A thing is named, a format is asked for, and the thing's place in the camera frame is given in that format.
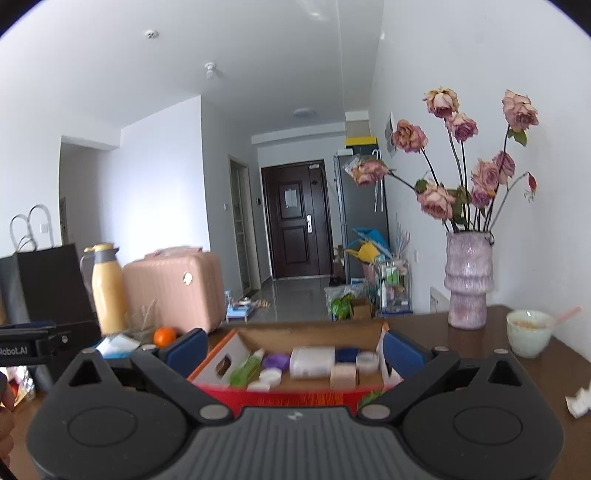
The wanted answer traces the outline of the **person's left hand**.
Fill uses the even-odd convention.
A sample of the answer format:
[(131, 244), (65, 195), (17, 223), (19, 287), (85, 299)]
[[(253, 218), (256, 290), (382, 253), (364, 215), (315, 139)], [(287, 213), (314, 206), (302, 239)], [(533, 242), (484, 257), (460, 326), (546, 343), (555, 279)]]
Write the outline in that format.
[(4, 373), (1, 374), (1, 412), (0, 412), (0, 457), (1, 464), (10, 466), (10, 454), (14, 448), (12, 431), (15, 427), (13, 415), (14, 392)]

